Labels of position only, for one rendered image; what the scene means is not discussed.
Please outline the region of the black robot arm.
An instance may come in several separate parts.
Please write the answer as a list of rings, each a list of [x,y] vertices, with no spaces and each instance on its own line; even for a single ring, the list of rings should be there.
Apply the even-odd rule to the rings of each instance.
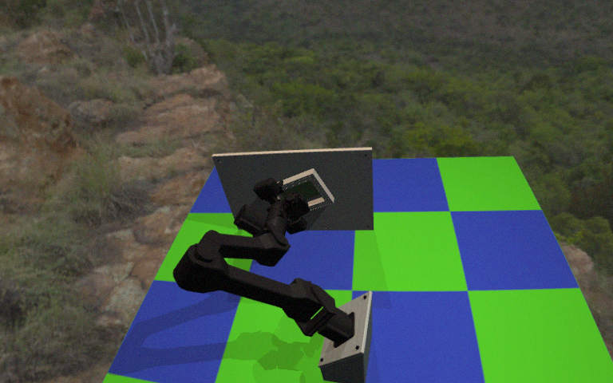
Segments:
[[[279,206],[289,224],[310,211],[303,195],[294,191],[281,199]],[[253,237],[206,232],[188,248],[172,272],[179,288],[196,293],[222,290],[280,307],[305,336],[318,332],[332,340],[334,348],[355,335],[354,312],[347,314],[337,308],[335,300],[320,286],[302,278],[287,285],[229,265],[224,259],[254,259],[259,265],[274,267],[291,247],[283,221],[266,221],[266,216],[245,204],[234,225]]]

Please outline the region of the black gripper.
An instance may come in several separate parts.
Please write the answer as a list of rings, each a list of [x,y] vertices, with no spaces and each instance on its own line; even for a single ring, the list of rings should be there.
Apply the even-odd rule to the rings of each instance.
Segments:
[[[283,221],[290,235],[304,231],[307,228],[307,221],[303,217],[293,219],[292,223],[289,224],[287,216],[283,215],[280,211],[280,199],[277,199],[277,195],[285,192],[283,190],[283,181],[276,183],[273,178],[269,178],[255,184],[253,191],[261,200],[265,200],[271,204],[270,207],[267,207],[268,216],[266,217],[266,221],[269,219],[279,219]]]

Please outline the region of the dark grey wall panel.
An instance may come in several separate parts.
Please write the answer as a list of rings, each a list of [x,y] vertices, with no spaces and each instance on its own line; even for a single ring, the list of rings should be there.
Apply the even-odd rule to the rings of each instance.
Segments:
[[[301,216],[304,231],[372,231],[374,229],[372,148],[327,148],[213,154],[233,217],[246,204],[264,216],[271,204],[253,191],[255,184],[276,183],[314,169],[334,203]]]

